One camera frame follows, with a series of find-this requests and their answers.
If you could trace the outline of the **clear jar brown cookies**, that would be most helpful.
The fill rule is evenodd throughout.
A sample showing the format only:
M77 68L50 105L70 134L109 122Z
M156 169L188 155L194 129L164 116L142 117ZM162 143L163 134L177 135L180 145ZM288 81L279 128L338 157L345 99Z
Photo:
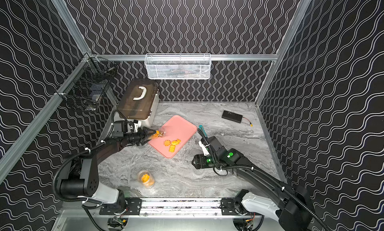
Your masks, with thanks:
M157 139L157 138L163 138L166 136L166 129L165 128L158 128L156 132L151 135L151 140Z

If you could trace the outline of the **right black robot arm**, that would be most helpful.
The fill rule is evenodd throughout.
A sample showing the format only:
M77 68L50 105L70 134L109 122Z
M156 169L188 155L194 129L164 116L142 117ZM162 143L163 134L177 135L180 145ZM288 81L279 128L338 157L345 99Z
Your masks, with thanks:
M285 231L307 231L313 220L325 231L330 230L316 214L307 189L274 178L240 151L228 150L216 137L207 137L203 128L198 128L198 133L202 137L199 145L204 153L194 156L192 165L195 169L212 169L220 177L235 175L265 194L259 197L248 190L241 190L234 198L234 204L225 206L225 209L237 215L268 217L277 221Z

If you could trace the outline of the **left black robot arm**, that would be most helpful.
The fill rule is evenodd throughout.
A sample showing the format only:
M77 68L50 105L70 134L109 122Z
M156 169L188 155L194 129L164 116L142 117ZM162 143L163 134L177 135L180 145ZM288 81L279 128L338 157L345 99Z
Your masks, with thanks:
M96 146L68 157L58 168L52 180L54 196L68 203L90 202L124 209L124 193L100 182L98 166L122 149L143 146L160 134L161 131L129 121L121 111L113 110L107 136Z

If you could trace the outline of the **clear jar orange cookies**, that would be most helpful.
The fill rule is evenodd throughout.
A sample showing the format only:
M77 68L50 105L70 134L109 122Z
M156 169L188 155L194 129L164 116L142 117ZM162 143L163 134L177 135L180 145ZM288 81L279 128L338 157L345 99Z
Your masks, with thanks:
M155 178L149 171L142 170L138 173L138 182L146 188L151 188L155 184Z

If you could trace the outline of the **orange fish cookie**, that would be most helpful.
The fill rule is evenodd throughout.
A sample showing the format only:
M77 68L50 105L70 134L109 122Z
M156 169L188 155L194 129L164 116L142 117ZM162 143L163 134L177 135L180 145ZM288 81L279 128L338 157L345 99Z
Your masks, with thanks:
M181 142L181 140L176 139L176 140L174 140L174 141L171 142L171 145L176 146L176 145L178 145L180 142Z

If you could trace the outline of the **yellow square waffle cookie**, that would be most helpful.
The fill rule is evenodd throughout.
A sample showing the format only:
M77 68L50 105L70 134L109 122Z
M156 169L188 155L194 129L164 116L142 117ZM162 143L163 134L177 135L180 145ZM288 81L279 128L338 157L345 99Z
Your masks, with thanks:
M175 145L170 145L169 152L174 153L175 150L176 150L176 146Z

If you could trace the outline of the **pink plastic tray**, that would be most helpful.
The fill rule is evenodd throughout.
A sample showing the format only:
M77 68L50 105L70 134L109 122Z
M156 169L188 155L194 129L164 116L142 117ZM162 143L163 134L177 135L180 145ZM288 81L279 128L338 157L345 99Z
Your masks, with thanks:
M187 121L179 115L175 115L170 118L162 128L166 129L166 136L163 138L157 138L149 141L149 145L158 151L167 159L173 158L178 151L190 140L190 138L197 132L197 126ZM176 150L174 153L169 152L170 146L165 146L164 141L174 141L176 139L181 140L181 142L176 145Z

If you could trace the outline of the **brown lid storage box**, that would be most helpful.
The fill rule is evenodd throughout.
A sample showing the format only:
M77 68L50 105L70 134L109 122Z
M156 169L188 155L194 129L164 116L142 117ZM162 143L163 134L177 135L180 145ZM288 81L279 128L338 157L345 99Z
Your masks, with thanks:
M114 121L138 120L142 127L153 124L159 104L159 88L154 80L133 79L124 92L114 114Z

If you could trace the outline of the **teal utility knife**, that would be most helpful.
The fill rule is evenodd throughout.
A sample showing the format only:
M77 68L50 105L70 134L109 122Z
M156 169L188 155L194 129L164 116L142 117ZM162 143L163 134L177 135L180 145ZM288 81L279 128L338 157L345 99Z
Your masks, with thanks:
M204 136L207 136L206 131L204 130L203 125L199 125L199 129L203 132Z

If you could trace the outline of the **black battery pack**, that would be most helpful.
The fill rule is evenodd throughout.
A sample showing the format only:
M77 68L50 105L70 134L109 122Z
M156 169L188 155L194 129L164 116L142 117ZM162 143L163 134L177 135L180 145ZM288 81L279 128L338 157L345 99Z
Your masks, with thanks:
M224 110L222 118L240 124L242 122L243 116L237 113Z

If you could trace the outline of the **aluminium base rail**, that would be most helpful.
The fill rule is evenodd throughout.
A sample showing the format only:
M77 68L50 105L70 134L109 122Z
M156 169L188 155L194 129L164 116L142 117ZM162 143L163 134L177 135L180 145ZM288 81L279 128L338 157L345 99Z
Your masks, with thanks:
M247 193L242 198L127 198L121 212L102 211L106 205L100 202L82 201L83 205L95 205L93 216L120 216L129 218L250 218L262 215L273 220L289 206L289 200L280 204L271 199Z

